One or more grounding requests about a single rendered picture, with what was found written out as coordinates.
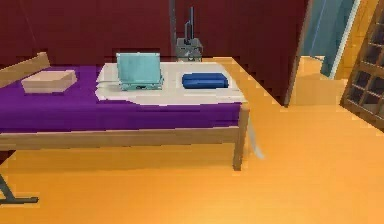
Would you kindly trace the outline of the white cloth on bed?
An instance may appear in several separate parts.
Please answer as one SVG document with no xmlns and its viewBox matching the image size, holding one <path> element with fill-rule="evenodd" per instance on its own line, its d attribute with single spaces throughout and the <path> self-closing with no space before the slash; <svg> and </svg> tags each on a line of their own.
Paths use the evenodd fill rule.
<svg viewBox="0 0 384 224">
<path fill-rule="evenodd" d="M 120 89 L 117 64 L 106 63 L 97 78 L 95 95 L 99 100 L 130 101 L 139 105 L 203 105 L 242 103 L 246 99 L 236 81 L 216 62 L 161 62 L 164 82 L 161 90 Z M 188 73 L 222 73 L 228 80 L 227 88 L 185 89 L 182 76 Z"/>
</svg>

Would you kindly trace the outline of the blue flat cushion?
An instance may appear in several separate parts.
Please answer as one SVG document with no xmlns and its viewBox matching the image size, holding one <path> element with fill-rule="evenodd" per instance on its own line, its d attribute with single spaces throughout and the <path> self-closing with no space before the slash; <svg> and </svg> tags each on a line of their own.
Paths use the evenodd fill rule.
<svg viewBox="0 0 384 224">
<path fill-rule="evenodd" d="M 182 76 L 185 89 L 227 88 L 228 79 L 222 73 L 190 73 Z"/>
</svg>

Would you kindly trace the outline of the wooden bed with purple cover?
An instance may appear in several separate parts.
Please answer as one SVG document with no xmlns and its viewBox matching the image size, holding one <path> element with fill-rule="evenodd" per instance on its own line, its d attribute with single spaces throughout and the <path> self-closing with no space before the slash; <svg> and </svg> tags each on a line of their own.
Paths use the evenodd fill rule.
<svg viewBox="0 0 384 224">
<path fill-rule="evenodd" d="M 142 105 L 100 100 L 98 66 L 73 66 L 77 82 L 61 93 L 28 94 L 21 80 L 53 70 L 38 56 L 0 72 L 0 164 L 17 150 L 233 143 L 241 169 L 249 117 L 243 102 Z"/>
</svg>

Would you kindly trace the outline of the beige pillow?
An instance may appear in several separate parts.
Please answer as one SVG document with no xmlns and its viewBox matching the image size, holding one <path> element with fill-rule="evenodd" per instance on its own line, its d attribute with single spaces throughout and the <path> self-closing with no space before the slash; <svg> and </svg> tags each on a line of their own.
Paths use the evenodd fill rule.
<svg viewBox="0 0 384 224">
<path fill-rule="evenodd" d="M 26 93 L 64 92 L 77 82 L 74 70 L 41 71 L 21 81 Z"/>
</svg>

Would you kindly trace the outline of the teal room door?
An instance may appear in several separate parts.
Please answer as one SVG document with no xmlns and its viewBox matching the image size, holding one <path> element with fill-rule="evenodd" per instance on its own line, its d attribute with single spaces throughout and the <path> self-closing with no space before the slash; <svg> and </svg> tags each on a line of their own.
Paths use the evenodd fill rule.
<svg viewBox="0 0 384 224">
<path fill-rule="evenodd" d="M 320 73 L 334 79 L 360 0 L 312 0 L 302 56 L 322 62 Z"/>
</svg>

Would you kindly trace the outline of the brown wooden lattice shelf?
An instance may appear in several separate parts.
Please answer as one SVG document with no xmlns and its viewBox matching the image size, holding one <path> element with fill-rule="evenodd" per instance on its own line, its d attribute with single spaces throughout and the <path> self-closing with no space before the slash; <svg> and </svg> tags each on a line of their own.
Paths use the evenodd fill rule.
<svg viewBox="0 0 384 224">
<path fill-rule="evenodd" d="M 340 105 L 384 132 L 384 0 L 378 0 Z"/>
</svg>

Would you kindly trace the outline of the dark grey metal leg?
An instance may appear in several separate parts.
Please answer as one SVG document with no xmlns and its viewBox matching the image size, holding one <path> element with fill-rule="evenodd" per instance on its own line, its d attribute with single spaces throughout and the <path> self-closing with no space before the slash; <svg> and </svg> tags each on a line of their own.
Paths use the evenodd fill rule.
<svg viewBox="0 0 384 224">
<path fill-rule="evenodd" d="M 27 198 L 18 198 L 16 197 L 9 186 L 7 185 L 5 179 L 0 174 L 0 191 L 3 193 L 4 198 L 0 199 L 0 204 L 27 204 L 27 203 L 37 203 L 39 201 L 38 197 L 27 197 Z"/>
</svg>

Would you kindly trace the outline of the grey box with black post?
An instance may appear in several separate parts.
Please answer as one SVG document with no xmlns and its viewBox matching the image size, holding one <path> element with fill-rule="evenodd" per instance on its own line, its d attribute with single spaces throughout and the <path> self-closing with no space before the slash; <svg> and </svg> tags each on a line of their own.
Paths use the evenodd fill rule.
<svg viewBox="0 0 384 224">
<path fill-rule="evenodd" d="M 194 7 L 189 8 L 189 18 L 184 24 L 184 37 L 176 41 L 176 58 L 183 62 L 201 62 L 203 45 L 194 35 Z"/>
</svg>

